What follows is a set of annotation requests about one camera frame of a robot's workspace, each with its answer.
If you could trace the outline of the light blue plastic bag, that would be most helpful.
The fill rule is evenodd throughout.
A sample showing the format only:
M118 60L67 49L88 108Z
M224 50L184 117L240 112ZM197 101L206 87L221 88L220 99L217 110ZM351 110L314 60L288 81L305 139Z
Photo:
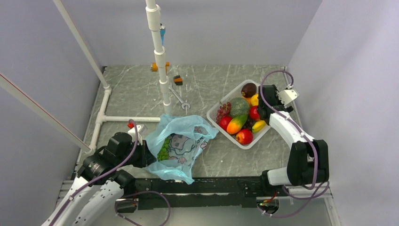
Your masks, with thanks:
M177 180L192 184L194 182L192 168L195 161L218 132L218 129L198 115L184 117L161 115L155 131L145 138L150 152L156 157L156 162L145 167L145 170L162 180ZM171 139L170 158L158 161L157 154L167 137Z

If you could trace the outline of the orange fake fruit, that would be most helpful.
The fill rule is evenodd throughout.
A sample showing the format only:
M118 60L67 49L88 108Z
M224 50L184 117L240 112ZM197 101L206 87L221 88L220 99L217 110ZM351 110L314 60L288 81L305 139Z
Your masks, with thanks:
M230 135L237 134L248 119L247 114L240 114L234 117L227 127L227 133Z

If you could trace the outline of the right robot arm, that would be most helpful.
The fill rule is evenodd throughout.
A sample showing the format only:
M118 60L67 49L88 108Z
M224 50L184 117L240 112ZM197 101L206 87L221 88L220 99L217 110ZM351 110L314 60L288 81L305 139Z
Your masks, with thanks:
M278 186L305 186L329 180L328 145L316 140L292 119L292 106L285 106L275 85L258 87L257 112L290 147L287 166L262 172L259 189L271 195Z

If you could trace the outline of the green fake grapes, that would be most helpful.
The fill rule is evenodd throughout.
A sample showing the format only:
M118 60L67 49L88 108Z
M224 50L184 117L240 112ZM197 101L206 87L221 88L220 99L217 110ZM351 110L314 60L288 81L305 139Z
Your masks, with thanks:
M159 153L157 154L158 161L168 160L170 158L170 156L169 156L170 140L171 139L168 137L164 140L164 143L163 143Z

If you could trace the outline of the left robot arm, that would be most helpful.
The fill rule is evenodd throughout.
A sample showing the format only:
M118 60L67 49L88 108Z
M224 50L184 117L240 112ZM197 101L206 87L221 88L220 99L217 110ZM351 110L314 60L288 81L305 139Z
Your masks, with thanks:
M145 168L156 162L140 135L118 132L87 157L71 188L45 226L89 226L121 197L136 190L136 179L123 166Z

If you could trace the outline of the red yellow fake apple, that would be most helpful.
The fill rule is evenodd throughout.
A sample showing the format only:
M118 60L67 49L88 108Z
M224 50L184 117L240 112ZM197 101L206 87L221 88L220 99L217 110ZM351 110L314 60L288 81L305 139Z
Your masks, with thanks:
M253 141L253 133L249 129L242 129L236 134L235 139L241 145L248 145Z

